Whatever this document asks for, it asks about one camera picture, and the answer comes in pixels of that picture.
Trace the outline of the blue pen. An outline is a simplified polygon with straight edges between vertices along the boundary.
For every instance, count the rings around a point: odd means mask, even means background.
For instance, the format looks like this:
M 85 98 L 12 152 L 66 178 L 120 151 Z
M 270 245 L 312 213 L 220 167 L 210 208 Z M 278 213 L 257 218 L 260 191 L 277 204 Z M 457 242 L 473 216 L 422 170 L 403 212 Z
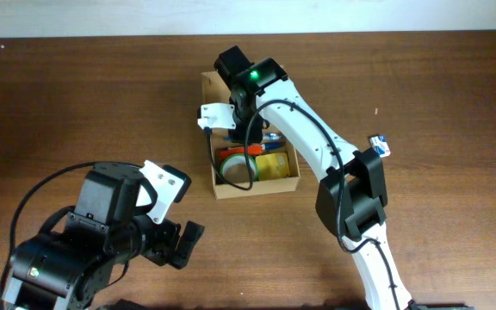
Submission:
M 279 133 L 263 133 L 262 141 L 278 141 L 283 140 L 284 137 Z M 230 137 L 223 138 L 225 141 L 237 141 Z

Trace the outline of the brown cardboard box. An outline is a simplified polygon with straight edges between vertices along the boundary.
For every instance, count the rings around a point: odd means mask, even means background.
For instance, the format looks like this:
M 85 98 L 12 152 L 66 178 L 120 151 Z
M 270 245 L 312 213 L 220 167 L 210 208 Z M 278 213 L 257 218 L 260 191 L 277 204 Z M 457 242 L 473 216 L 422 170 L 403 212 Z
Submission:
M 201 89 L 203 104 L 225 102 L 230 96 L 230 90 L 226 87 L 216 71 L 207 71 L 201 74 Z M 227 134 L 228 131 L 226 129 L 214 129 L 210 139 L 209 149 L 213 154 L 214 162 L 218 170 L 220 170 L 221 164 L 220 150 L 228 147 L 241 146 L 239 143 L 226 140 Z M 223 183 L 217 176 L 217 172 L 213 168 L 210 168 L 215 198 L 220 200 L 295 191 L 301 179 L 296 149 L 286 138 L 280 140 L 280 143 L 280 148 L 270 150 L 270 152 L 285 152 L 287 154 L 285 164 L 289 167 L 290 171 L 288 177 L 265 181 L 256 180 L 253 182 L 251 189 L 246 191 L 236 189 L 231 185 Z

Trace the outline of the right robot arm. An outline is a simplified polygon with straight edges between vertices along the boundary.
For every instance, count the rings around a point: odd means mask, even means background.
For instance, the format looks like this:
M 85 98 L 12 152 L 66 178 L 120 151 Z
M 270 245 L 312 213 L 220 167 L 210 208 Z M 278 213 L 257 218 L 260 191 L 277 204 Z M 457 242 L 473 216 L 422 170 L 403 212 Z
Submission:
M 351 255 L 371 309 L 414 309 L 389 249 L 388 193 L 380 155 L 363 152 L 336 134 L 305 102 L 272 58 L 251 62 L 238 46 L 221 53 L 214 69 L 230 91 L 225 113 L 204 128 L 223 128 L 244 146 L 276 127 L 319 181 L 316 212 L 343 252 Z

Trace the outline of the blue white marker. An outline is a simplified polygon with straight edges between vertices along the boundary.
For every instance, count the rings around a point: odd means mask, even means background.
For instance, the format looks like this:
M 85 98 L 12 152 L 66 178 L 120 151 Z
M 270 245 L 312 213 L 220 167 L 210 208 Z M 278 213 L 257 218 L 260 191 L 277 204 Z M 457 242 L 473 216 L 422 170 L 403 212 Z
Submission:
M 282 142 L 269 142 L 269 143 L 262 143 L 260 146 L 262 152 L 269 152 L 272 150 L 280 149 L 281 147 L 284 147 L 285 144 Z

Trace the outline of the white blue eraser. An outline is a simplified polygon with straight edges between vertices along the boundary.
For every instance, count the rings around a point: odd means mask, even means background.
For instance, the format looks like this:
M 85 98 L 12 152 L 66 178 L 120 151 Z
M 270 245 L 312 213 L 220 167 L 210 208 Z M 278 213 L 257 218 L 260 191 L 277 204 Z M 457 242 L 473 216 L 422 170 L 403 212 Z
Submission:
M 378 153 L 381 158 L 391 155 L 391 150 L 384 135 L 377 134 L 369 137 L 371 148 Z

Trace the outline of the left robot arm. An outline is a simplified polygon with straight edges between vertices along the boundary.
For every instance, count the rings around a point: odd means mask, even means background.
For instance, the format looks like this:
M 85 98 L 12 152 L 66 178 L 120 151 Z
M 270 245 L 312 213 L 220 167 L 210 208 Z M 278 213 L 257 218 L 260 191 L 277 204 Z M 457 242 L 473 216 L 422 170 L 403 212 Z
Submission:
M 77 202 L 48 217 L 35 236 L 18 245 L 18 220 L 11 221 L 0 309 L 87 309 L 113 285 L 113 268 L 136 257 L 187 266 L 204 228 L 165 217 L 189 189 L 187 174 L 151 161 L 83 167 L 88 172 Z

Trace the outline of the yellow sticky note pad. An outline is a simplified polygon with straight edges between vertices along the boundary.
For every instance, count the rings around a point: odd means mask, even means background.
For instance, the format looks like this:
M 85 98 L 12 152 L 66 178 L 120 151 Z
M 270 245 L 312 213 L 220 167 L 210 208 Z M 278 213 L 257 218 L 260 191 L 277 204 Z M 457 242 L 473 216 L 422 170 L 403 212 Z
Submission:
M 255 158 L 258 180 L 268 181 L 291 177 L 286 152 L 273 152 Z

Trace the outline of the green tape roll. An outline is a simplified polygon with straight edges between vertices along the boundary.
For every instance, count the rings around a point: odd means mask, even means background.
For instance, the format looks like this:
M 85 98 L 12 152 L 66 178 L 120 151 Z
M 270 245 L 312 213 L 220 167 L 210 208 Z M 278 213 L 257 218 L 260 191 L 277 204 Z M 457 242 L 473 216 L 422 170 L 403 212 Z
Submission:
M 248 157 L 249 165 L 246 165 L 244 154 L 233 154 L 222 162 L 220 167 L 220 174 L 232 183 L 248 183 L 249 175 L 247 168 L 250 167 L 252 171 L 252 180 L 257 181 L 258 169 L 256 161 L 253 157 Z

